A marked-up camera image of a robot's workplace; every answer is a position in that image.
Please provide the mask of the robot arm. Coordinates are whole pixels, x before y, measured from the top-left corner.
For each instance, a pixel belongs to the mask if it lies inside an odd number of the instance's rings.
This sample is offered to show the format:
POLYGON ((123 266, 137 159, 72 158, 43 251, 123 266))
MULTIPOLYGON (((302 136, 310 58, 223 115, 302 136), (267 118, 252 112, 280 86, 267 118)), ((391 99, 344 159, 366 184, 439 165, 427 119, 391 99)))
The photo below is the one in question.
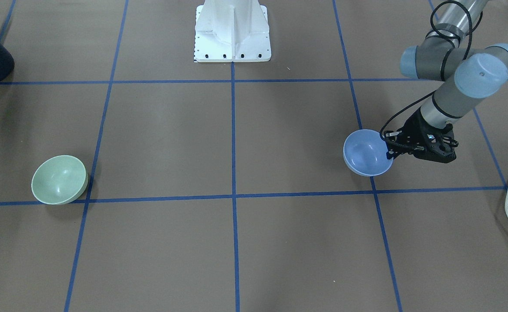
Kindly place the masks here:
POLYGON ((445 0, 440 4, 443 14, 430 20, 424 41, 401 55, 405 77, 442 85, 416 101, 420 107, 398 130, 381 128, 388 159, 409 154, 438 163, 454 161, 459 145, 454 124, 508 81, 508 44, 471 47, 486 5, 486 0, 445 0))

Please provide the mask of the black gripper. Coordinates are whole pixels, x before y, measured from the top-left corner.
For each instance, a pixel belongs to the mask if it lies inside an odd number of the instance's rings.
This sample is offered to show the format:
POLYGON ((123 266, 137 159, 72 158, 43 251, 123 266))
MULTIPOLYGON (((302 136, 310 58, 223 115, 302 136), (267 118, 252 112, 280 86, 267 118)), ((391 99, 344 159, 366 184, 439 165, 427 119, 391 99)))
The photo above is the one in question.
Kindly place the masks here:
POLYGON ((416 110, 397 131, 385 131, 384 142, 387 159, 395 159, 403 154, 417 159, 437 163, 450 163, 456 160, 453 126, 448 123, 436 128, 427 123, 420 109, 416 110))

